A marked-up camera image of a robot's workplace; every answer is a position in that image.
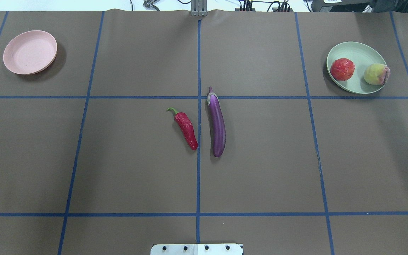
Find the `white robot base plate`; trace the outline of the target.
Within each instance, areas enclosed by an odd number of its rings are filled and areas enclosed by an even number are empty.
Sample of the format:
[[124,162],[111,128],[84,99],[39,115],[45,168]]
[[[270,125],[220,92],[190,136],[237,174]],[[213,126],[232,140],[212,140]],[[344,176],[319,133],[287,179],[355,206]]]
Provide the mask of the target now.
[[151,255],[243,255],[242,244],[157,244],[153,245]]

